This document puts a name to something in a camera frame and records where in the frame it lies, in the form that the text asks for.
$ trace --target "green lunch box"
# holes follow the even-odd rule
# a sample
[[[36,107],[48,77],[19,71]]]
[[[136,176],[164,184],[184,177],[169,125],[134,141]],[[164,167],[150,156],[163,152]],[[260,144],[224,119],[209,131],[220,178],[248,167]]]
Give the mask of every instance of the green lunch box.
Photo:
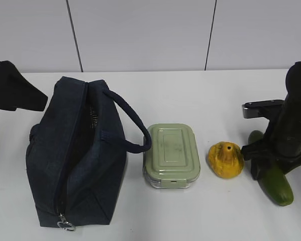
[[[200,173],[192,129],[184,124],[155,124],[148,131],[152,148],[144,153],[146,181],[156,188],[189,187]]]

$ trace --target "zipper tab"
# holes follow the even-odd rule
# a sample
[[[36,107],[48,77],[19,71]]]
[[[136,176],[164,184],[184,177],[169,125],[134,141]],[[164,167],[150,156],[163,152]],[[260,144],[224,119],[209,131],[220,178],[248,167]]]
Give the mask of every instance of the zipper tab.
[[[61,221],[57,222],[59,228],[65,231],[75,231],[75,226],[65,219],[64,214],[60,213],[59,218],[61,219]]]

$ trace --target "green cucumber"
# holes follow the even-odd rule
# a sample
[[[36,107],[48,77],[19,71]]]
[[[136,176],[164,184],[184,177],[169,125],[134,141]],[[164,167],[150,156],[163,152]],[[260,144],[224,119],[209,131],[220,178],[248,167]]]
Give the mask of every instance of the green cucumber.
[[[263,138],[263,133],[253,131],[249,137],[249,143]],[[264,193],[277,205],[287,206],[293,202],[293,192],[282,170],[273,162],[264,176],[258,180]]]

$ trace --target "plastic container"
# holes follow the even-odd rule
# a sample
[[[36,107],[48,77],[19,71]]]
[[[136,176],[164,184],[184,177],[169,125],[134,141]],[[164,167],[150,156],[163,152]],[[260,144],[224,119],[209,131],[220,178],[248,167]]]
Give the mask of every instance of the plastic container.
[[[155,124],[148,131],[153,144],[144,153],[146,181],[155,188],[189,187],[200,173],[192,129],[184,124]]]

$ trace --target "white table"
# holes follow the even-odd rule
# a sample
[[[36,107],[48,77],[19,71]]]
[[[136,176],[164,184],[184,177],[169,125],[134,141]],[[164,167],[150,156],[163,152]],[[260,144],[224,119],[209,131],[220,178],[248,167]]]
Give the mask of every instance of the white table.
[[[25,150],[42,112],[0,110],[0,240],[298,240],[301,241],[301,167],[287,175],[294,202],[274,205],[249,170],[231,180],[218,178],[206,155],[219,141],[246,144],[267,120],[243,119],[249,101],[284,99],[286,70],[126,73],[35,73],[24,76],[50,97],[61,76],[105,79],[134,108],[145,126],[184,123],[196,137],[201,173],[189,189],[147,185],[142,154],[129,154],[127,172],[110,225],[76,232],[39,227],[26,175]],[[142,143],[141,132],[120,111],[126,137]]]

